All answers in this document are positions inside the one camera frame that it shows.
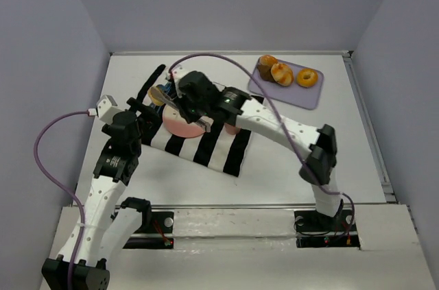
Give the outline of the glazed ring donut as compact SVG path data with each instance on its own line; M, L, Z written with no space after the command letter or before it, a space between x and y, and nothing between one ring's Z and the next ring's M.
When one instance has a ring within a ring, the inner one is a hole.
M310 88L318 82L318 72L309 68L302 69L298 72L296 82L299 86Z

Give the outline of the small yellow bread roll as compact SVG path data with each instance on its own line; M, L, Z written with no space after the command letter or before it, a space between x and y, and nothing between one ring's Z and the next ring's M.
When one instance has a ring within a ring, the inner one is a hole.
M157 86L151 87L147 94L155 106L163 106L167 103L167 95Z

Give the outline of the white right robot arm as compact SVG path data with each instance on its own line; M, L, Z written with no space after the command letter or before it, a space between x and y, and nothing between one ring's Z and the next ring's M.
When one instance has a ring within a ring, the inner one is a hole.
M199 71L171 71L177 97L175 103L188 123L208 117L264 136L298 154L299 175L310 183L316 210L335 217L342 206L337 183L331 173L336 166L337 143L330 125L316 128L266 108L256 98L234 87L220 90Z

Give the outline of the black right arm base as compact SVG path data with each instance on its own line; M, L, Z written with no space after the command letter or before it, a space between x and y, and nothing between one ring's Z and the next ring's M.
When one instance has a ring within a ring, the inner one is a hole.
M295 211L294 230L297 234L297 247L300 249L360 248L356 225L353 224L349 228L351 217L351 210L343 210L334 218L322 215L315 210Z

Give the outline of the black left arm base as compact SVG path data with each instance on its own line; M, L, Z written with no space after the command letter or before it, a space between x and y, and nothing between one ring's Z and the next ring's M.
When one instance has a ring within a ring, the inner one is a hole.
M174 211L153 211L151 222L136 230L123 248L126 250L172 250L174 248L173 229Z

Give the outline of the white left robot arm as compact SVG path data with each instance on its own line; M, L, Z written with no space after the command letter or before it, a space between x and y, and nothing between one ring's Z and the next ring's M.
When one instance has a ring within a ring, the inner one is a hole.
M104 95L89 115L104 122L109 139L93 170L93 179L80 216L65 245L55 258L48 258L42 275L50 289L107 289L109 260L130 236L152 219L149 201L128 197L116 213L115 206L139 165L144 129L158 124L157 112L135 98L129 109L118 108Z

